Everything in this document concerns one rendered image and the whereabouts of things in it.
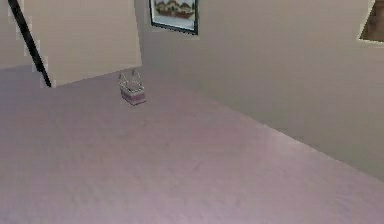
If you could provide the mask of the black framed wall picture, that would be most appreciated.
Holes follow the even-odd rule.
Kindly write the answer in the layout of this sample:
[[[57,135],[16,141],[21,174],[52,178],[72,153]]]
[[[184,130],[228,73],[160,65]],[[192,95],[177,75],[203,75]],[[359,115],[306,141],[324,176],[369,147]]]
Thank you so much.
[[[148,0],[151,25],[190,35],[199,33],[199,0]]]

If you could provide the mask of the white and pink basket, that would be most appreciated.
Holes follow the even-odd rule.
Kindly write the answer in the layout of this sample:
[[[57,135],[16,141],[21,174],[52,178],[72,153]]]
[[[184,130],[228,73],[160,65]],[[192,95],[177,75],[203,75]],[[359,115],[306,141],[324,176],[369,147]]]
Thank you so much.
[[[129,75],[119,74],[119,89],[121,96],[131,105],[135,106],[146,101],[145,88],[140,73],[133,69]]]

